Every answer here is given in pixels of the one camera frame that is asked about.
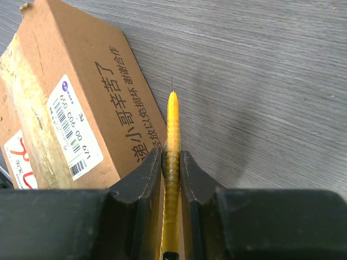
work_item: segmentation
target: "yellow pen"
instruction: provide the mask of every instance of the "yellow pen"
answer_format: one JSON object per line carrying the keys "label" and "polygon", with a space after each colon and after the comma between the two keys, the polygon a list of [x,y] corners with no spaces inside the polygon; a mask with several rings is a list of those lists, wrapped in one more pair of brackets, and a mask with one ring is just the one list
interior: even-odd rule
{"label": "yellow pen", "polygon": [[179,131],[178,97],[173,90],[168,100],[167,138],[163,151],[164,212],[160,255],[162,260],[178,259],[179,252],[179,157],[181,133]]}

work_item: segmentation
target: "cardboard box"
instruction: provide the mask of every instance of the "cardboard box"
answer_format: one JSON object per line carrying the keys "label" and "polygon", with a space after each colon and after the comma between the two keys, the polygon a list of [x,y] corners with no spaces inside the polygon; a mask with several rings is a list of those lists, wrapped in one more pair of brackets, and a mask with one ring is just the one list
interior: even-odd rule
{"label": "cardboard box", "polygon": [[21,12],[0,58],[0,142],[15,187],[111,186],[166,138],[126,38],[60,0]]}

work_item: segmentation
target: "white label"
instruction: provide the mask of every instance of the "white label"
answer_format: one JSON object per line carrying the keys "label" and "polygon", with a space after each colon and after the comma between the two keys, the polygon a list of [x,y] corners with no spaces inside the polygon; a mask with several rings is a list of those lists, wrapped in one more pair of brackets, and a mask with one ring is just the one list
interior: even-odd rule
{"label": "white label", "polygon": [[29,156],[24,145],[22,130],[19,130],[4,145],[15,179],[20,189],[37,189],[37,181],[33,175]]}
{"label": "white label", "polygon": [[77,180],[104,156],[67,75],[52,91],[47,106],[72,178]]}

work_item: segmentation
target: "black tip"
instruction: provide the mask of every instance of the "black tip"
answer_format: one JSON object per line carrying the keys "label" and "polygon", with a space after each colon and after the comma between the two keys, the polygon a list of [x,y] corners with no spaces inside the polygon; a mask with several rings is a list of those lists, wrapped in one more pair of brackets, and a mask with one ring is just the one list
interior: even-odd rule
{"label": "black tip", "polygon": [[165,252],[163,260],[179,260],[179,254],[174,252]]}

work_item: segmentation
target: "wooden surface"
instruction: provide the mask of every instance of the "wooden surface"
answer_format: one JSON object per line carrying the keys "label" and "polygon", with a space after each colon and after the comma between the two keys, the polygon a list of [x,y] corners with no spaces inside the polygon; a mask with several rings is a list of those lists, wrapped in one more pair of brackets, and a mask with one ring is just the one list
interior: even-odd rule
{"label": "wooden surface", "polygon": [[[24,1],[2,0],[0,52]],[[347,198],[347,2],[67,0],[122,29],[182,146],[229,187]]]}

